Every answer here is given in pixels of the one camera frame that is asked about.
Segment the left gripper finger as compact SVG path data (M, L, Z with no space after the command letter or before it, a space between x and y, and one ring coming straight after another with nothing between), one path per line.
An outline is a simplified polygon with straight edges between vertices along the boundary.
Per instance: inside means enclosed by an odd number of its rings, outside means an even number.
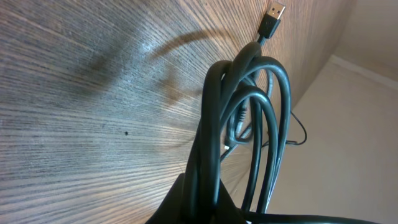
M212 210L207 211L198 205L186 203L183 196L185 174L181 173L171 189L163 199L155 213L147 223L242 223L246 220L236 208L232 198L223 183L220 183L218 203Z

